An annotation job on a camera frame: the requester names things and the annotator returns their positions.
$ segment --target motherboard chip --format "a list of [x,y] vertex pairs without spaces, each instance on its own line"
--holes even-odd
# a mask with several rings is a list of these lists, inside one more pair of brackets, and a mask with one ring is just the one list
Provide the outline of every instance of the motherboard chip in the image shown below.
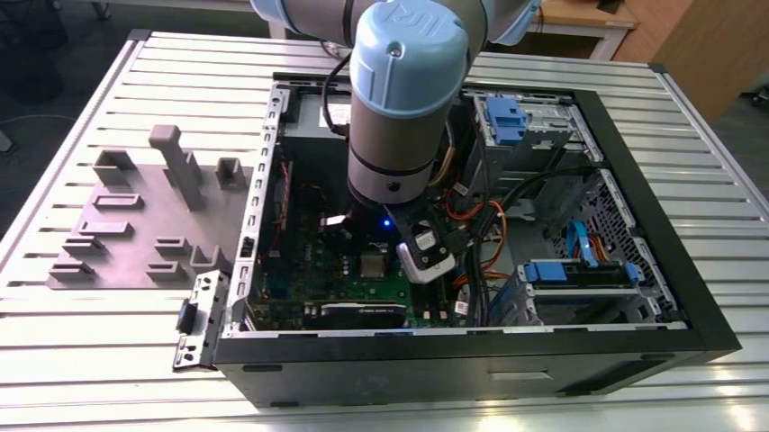
[[388,272],[388,256],[369,253],[361,256],[361,279],[382,279]]

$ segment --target motherboard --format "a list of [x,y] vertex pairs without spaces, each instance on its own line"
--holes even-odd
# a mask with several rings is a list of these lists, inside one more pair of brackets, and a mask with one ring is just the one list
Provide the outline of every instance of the motherboard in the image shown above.
[[[322,193],[317,187],[307,190]],[[409,282],[394,252],[390,220],[369,223],[362,235],[356,224],[331,226],[344,215],[322,211],[329,206],[314,201],[311,193],[297,195],[283,229],[273,234],[279,240],[262,248],[261,277],[249,295],[254,329],[450,327],[452,282]]]

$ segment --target grey bracket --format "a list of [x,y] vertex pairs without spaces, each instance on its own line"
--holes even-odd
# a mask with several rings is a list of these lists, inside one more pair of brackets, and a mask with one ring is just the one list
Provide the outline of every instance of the grey bracket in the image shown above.
[[195,249],[193,249],[193,256],[190,257],[190,267],[193,267],[193,270],[198,275],[214,270],[222,270],[226,273],[233,272],[233,263],[227,261],[219,246],[214,248],[211,259],[209,259],[203,254],[203,249],[195,246]]
[[106,150],[94,164],[94,172],[106,186],[129,186],[125,171],[135,171],[137,165],[125,150]]
[[174,358],[174,372],[207,372],[223,327],[230,278],[223,272],[201,274],[190,298],[182,304],[177,330],[182,333]]
[[98,195],[93,205],[99,210],[138,210],[145,208],[145,200],[138,193],[109,193]]
[[155,282],[182,281],[187,279],[185,268],[177,261],[147,264],[147,276]]
[[94,236],[72,236],[64,240],[62,248],[72,257],[103,255],[107,252],[105,244]]
[[129,222],[89,222],[81,223],[78,232],[85,236],[130,237],[134,227]]
[[182,131],[174,125],[155,125],[150,133],[150,146],[158,149],[169,166],[174,185],[182,193],[187,208],[195,212],[203,209],[203,195],[199,190],[201,168],[193,154],[185,154],[179,146]]
[[165,257],[187,255],[191,250],[190,242],[185,237],[158,237],[155,250]]
[[91,280],[97,272],[83,261],[56,263],[48,274],[60,282],[81,282]]
[[235,157],[222,157],[217,164],[217,178],[219,187],[229,191],[243,191],[247,188],[246,173],[241,166],[241,159]]

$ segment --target light blue robot joint cap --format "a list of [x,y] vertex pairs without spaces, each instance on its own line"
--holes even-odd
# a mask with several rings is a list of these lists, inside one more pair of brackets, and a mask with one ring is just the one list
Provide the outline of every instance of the light blue robot joint cap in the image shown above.
[[350,76],[369,109],[424,117],[460,93],[469,37],[457,14],[433,1],[377,3],[358,23]]

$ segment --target metal table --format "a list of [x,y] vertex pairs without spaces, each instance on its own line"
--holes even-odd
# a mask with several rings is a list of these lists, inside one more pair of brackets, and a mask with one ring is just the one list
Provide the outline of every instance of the metal table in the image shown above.
[[44,281],[103,149],[161,161],[175,123],[198,162],[259,161],[271,74],[325,74],[315,42],[154,33],[130,40],[0,244],[0,425],[125,430],[756,430],[769,424],[769,207],[680,89],[647,65],[485,55],[474,82],[596,90],[737,331],[743,351],[604,397],[253,408],[217,373],[171,374],[187,292]]

